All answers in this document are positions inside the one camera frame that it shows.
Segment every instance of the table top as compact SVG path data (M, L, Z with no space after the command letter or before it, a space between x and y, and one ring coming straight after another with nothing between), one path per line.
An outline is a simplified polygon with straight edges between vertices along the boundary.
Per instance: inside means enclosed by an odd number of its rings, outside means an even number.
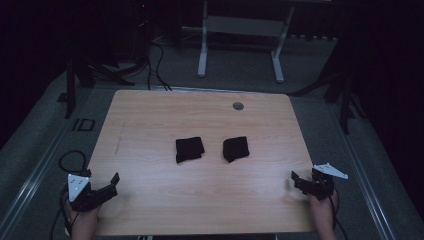
M175 140L197 136L205 153L177 164ZM239 136L250 155L228 163L223 142ZM89 164L93 189L121 177L97 234L313 231L307 197L290 178L311 168L286 95L120 90Z

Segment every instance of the dark background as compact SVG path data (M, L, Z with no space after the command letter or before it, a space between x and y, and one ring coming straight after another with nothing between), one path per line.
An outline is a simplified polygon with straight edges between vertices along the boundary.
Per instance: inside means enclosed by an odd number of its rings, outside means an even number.
M78 46L103 64L114 65L116 59L134 58L130 53L137 48L134 43L139 41L139 35L134 35L134 26L140 21L137 19L140 15L134 13L134 2L100 2L1 1L0 146L19 127L50 82L65 70L67 43ZM243 1L234 2L232 13L246 14L240 5ZM180 34L178 27L201 24L202 1L157 1L157 4L156 10L161 13L156 16L157 23L176 41ZM217 6L212 10L225 13L229 9L229 5ZM268 7L270 14L263 17L281 18L272 10L272 4ZM352 69L353 91L359 96L405 189L423 217L424 193L419 179L424 165L421 154L424 3L390 0L376 8L355 11L344 32L340 28L346 18L334 20L338 19L334 11L333 18L323 20L327 21L328 24L324 24L327 27L311 24L316 23L311 12L322 19L331 15L323 14L325 11L317 6L297 8L289 31L293 35L307 35L307 38L326 35L339 39L326 70ZM346 9L338 11L343 16L352 13ZM69 16L76 21L69 21Z

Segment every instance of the person's hand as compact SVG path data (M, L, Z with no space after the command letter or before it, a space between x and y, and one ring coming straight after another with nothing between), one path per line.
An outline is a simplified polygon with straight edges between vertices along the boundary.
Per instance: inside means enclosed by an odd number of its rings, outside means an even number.
M72 240L91 240L96 232L101 206L88 212L75 212L68 202L69 222L72 224Z
M336 239L336 234L333 230L333 209L329 198L323 200L318 200L313 195L308 195L310 211L312 213L312 218L315 223L319 238L321 240L334 240ZM334 191L331 196L333 203L337 206L337 192Z

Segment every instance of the folded black fabric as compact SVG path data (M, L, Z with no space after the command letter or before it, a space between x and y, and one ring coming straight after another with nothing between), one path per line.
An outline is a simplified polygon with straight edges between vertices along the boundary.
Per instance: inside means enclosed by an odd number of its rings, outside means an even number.
M177 163L201 158L202 153L205 153L200 137L177 139L175 142L177 145Z
M238 158L247 157L249 154L247 137L229 138L224 141L224 158L229 163Z

